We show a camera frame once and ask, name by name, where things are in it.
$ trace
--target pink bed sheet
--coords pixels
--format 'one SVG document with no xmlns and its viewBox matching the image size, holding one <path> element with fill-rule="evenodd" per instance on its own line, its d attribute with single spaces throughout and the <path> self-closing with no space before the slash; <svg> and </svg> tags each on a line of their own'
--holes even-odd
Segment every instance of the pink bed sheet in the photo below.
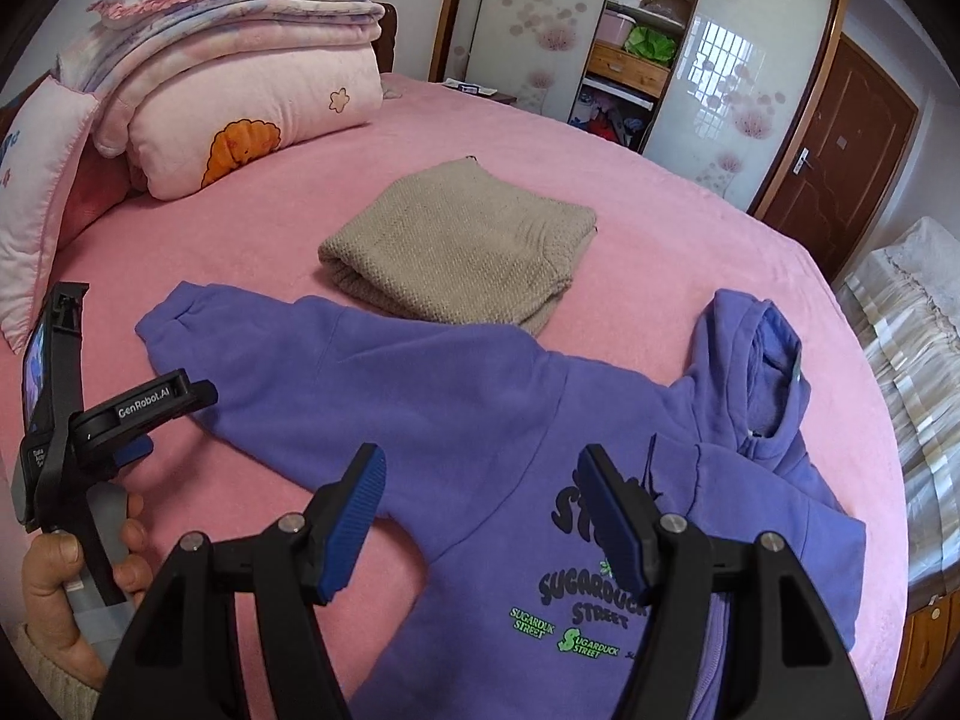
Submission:
<svg viewBox="0 0 960 720">
<path fill-rule="evenodd" d="M 773 298 L 803 339 L 813 387 L 803 422 L 810 455 L 837 497 L 867 524 L 863 601 L 853 661 L 882 717 L 906 603 L 904 486 L 893 430 L 870 367 L 813 261 L 795 242 L 723 200 L 599 138 L 488 100 L 402 76 L 403 97 L 366 127 L 286 148 L 195 196 L 129 200 L 58 255 L 54 276 L 90 282 L 83 374 L 88 404 L 152 376 L 133 325 L 181 280 L 220 282 L 293 300 L 333 289 L 317 245 L 415 170 L 465 155 L 498 177 L 592 206 L 598 235 L 541 342 L 670 382 L 685 365 L 694 320 L 714 290 Z M 22 435 L 19 361 L 0 350 L 0 450 Z M 181 419 L 155 432 L 154 456 L 124 479 L 147 500 L 152 559 L 188 530 L 252 533 L 308 494 Z M 349 588 L 320 611 L 347 693 L 415 603 L 425 567 L 390 523 L 371 532 Z M 240 605 L 253 716 L 272 716 L 253 635 Z"/>
</svg>

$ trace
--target human hand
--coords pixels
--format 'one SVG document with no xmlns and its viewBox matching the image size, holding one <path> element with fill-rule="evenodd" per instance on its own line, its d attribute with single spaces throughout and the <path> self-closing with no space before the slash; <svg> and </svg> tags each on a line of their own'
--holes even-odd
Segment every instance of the human hand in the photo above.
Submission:
<svg viewBox="0 0 960 720">
<path fill-rule="evenodd" d="M 120 529 L 120 539 L 131 554 L 113 567 L 114 581 L 120 589 L 133 595 L 135 605 L 140 605 L 154 580 L 150 565 L 138 554 L 147 546 L 147 531 L 136 519 L 142 511 L 143 498 L 131 494 L 127 498 L 127 514 L 131 518 Z M 63 587 L 81 568 L 83 549 L 74 536 L 42 533 L 34 539 L 21 570 L 27 636 L 48 661 L 99 690 L 107 677 L 107 666 L 80 635 Z"/>
</svg>

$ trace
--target bed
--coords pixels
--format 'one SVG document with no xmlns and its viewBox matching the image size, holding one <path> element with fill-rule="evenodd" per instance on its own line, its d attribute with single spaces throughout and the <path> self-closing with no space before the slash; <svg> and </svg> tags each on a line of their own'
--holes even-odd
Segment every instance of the bed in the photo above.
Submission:
<svg viewBox="0 0 960 720">
<path fill-rule="evenodd" d="M 847 276 L 837 300 L 894 425 L 910 542 L 907 610 L 960 587 L 960 242 L 918 220 Z"/>
<path fill-rule="evenodd" d="M 803 433 L 810 456 L 867 525 L 853 661 L 874 717 L 886 706 L 906 602 L 904 488 L 890 419 L 869 365 L 813 261 L 724 201 L 607 143 L 550 119 L 438 85 L 384 76 L 401 97 L 357 127 L 247 165 L 186 199 L 116 206 L 59 252 L 53 279 L 86 281 L 83 373 L 89 404 L 152 377 L 133 325 L 181 280 L 229 283 L 293 300 L 347 303 L 317 245 L 403 175 L 466 155 L 539 194 L 587 204 L 598 235 L 544 332 L 551 349 L 673 381 L 694 320 L 720 287 L 773 298 L 805 343 L 813 387 Z M 16 456 L 20 360 L 0 348 L 0 451 Z M 147 501 L 155 563 L 188 530 L 246 535 L 302 508 L 282 480 L 188 419 L 155 432 L 154 456 L 128 471 Z M 416 602 L 425 566 L 408 538 L 378 522 L 352 583 L 320 612 L 346 693 Z M 238 610 L 254 718 L 271 716 L 258 665 L 253 607 Z"/>
</svg>

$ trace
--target wooden drawer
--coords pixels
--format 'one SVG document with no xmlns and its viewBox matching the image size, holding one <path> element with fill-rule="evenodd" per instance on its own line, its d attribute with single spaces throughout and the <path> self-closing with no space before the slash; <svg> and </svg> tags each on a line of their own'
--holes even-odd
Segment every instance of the wooden drawer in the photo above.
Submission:
<svg viewBox="0 0 960 720">
<path fill-rule="evenodd" d="M 666 79 L 670 74 L 668 69 L 653 62 L 599 43 L 593 44 L 587 71 L 655 98 L 664 93 Z"/>
<path fill-rule="evenodd" d="M 907 618 L 887 712 L 909 709 L 917 702 L 958 634 L 960 591 Z"/>
</svg>

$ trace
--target device screen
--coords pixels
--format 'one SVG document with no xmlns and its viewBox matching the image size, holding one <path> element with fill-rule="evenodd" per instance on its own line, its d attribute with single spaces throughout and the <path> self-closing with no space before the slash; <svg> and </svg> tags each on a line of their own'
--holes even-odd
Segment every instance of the device screen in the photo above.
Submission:
<svg viewBox="0 0 960 720">
<path fill-rule="evenodd" d="M 46 344 L 46 322 L 40 322 L 30 339 L 27 354 L 23 358 L 23 422 L 24 429 L 30 430 L 30 421 L 37 408 L 37 400 L 43 391 L 44 347 Z"/>
</svg>

